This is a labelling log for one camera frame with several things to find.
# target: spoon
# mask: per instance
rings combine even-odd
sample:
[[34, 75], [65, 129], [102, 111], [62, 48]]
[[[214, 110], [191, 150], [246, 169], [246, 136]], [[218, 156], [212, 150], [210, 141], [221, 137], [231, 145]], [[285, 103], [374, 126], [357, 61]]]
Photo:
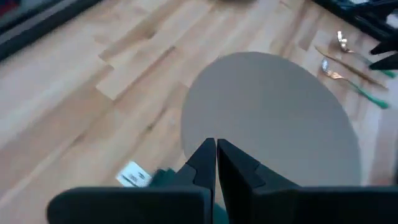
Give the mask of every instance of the spoon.
[[[351, 50], [351, 49], [348, 48], [348, 40], [347, 40], [347, 38], [344, 37], [342, 31], [338, 31], [338, 32], [337, 32], [337, 40], [338, 40], [340, 49], [341, 49], [343, 52], [345, 52], [345, 53], [351, 53], [351, 54], [356, 55], [359, 59], [361, 59], [363, 62], [365, 62], [366, 65], [370, 65], [370, 64], [373, 63], [372, 61], [370, 61], [369, 59], [367, 59], [365, 56], [363, 56], [363, 55], [361, 55], [360, 53], [355, 52], [355, 51], [353, 51], [353, 50]], [[389, 76], [389, 77], [391, 77], [391, 78], [394, 78], [394, 77], [396, 76], [396, 74], [395, 74], [394, 72], [392, 72], [392, 71], [380, 70], [380, 72], [382, 72], [383, 74], [385, 74], [385, 75], [387, 75], [387, 76]]]
[[346, 82], [348, 82], [351, 86], [353, 86], [355, 88], [355, 90], [360, 94], [365, 96], [368, 100], [370, 100], [371, 102], [375, 103], [376, 105], [378, 105], [380, 108], [382, 109], [387, 109], [389, 107], [389, 104], [383, 100], [379, 100], [375, 97], [373, 97], [370, 93], [364, 91], [361, 87], [359, 87], [357, 84], [353, 83], [351, 80], [341, 76], [339, 73], [334, 72], [332, 70], [329, 70], [329, 63], [326, 59], [322, 60], [322, 64], [321, 64], [321, 68], [323, 73], [334, 80], [344, 80]]

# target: cutlery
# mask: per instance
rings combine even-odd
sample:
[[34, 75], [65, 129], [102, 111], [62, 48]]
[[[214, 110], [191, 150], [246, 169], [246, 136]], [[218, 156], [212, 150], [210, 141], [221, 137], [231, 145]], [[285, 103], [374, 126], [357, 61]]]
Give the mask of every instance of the cutlery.
[[353, 83], [352, 81], [350, 81], [349, 79], [341, 76], [339, 73], [336, 73], [332, 70], [329, 70], [329, 63], [326, 59], [322, 60], [322, 65], [321, 65], [322, 71], [323, 73], [334, 80], [344, 80], [346, 82], [348, 82], [351, 86], [353, 86], [355, 88], [355, 90], [365, 96], [368, 100], [372, 101], [373, 103], [375, 103], [376, 105], [378, 105], [380, 108], [382, 109], [387, 109], [389, 107], [389, 104], [383, 100], [379, 100], [375, 97], [373, 97], [370, 93], [364, 91], [360, 86], [358, 86], [357, 84]]
[[369, 83], [372, 83], [372, 84], [381, 86], [381, 87], [383, 87], [383, 88], [385, 88], [385, 89], [388, 89], [385, 85], [383, 85], [383, 84], [379, 83], [377, 80], [375, 80], [375, 79], [373, 79], [373, 78], [367, 76], [365, 73], [363, 73], [362, 71], [360, 71], [360, 70], [354, 68], [353, 66], [349, 65], [348, 63], [344, 62], [342, 59], [336, 58], [335, 56], [333, 56], [332, 54], [330, 54], [330, 53], [327, 51], [327, 49], [324, 49], [324, 48], [322, 48], [322, 47], [320, 47], [320, 46], [315, 46], [315, 49], [316, 49], [317, 51], [319, 51], [319, 53], [321, 53], [323, 56], [328, 57], [328, 58], [330, 58], [330, 59], [332, 59], [332, 60], [334, 60], [334, 61], [336, 61], [336, 62], [342, 64], [342, 65], [343, 65], [344, 67], [346, 67], [348, 70], [350, 70], [350, 71], [352, 71], [352, 72], [358, 74], [360, 77], [362, 77], [363, 79], [367, 80]]
[[[351, 49], [348, 48], [348, 40], [347, 38], [344, 37], [343, 32], [342, 31], [338, 31], [337, 32], [337, 40], [340, 46], [340, 49], [345, 52], [345, 53], [350, 53], [350, 54], [354, 54], [355, 56], [357, 56], [357, 58], [361, 59], [366, 65], [370, 65], [373, 62], [370, 61], [369, 59], [367, 59], [365, 56], [363, 56], [362, 54], [355, 52]], [[380, 70], [380, 72], [382, 72], [383, 74], [387, 75], [388, 77], [394, 78], [397, 75], [390, 71], [390, 70]]]

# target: white card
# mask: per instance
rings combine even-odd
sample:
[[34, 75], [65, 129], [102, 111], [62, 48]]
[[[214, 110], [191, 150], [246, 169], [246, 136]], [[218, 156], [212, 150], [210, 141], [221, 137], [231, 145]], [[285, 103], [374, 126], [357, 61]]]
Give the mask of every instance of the white card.
[[116, 176], [120, 184], [125, 187], [146, 187], [149, 185], [151, 178], [152, 177], [135, 162], [127, 164]]

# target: gold fork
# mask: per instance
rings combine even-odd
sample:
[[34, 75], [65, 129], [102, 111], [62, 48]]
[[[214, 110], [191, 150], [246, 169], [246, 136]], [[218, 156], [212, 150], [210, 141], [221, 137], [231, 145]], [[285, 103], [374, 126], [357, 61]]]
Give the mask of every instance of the gold fork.
[[351, 80], [341, 76], [339, 73], [334, 72], [332, 70], [329, 70], [329, 63], [326, 59], [322, 60], [322, 65], [321, 65], [322, 71], [323, 73], [334, 80], [344, 80], [346, 82], [348, 82], [351, 86], [353, 86], [355, 88], [355, 90], [365, 96], [368, 100], [372, 101], [373, 103], [375, 103], [376, 105], [378, 105], [380, 108], [382, 109], [387, 109], [389, 107], [389, 104], [383, 100], [379, 100], [375, 97], [373, 97], [370, 93], [364, 91], [361, 87], [359, 87], [357, 84], [353, 83]]

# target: green object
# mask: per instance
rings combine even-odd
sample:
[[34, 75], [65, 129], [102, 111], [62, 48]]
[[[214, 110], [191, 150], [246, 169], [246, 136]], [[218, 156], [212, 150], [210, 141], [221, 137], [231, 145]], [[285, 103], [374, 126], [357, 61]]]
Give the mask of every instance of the green object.
[[[162, 170], [159, 169], [152, 178], [148, 187], [165, 186], [173, 180], [175, 171], [172, 169]], [[228, 224], [228, 215], [225, 209], [221, 208], [218, 204], [214, 204], [213, 208], [213, 223], [215, 224]]]
[[387, 109], [389, 106], [389, 104], [387, 102], [385, 102], [384, 100], [379, 100], [375, 97], [373, 97], [370, 93], [366, 92], [365, 90], [363, 90], [361, 87], [359, 87], [357, 84], [347, 80], [349, 82], [349, 84], [351, 84], [353, 87], [355, 87], [356, 91], [365, 96], [368, 100], [372, 101], [373, 103], [375, 103], [376, 105], [378, 105], [381, 109]]
[[397, 74], [390, 70], [380, 70], [383, 74], [387, 75], [388, 77], [395, 78]]

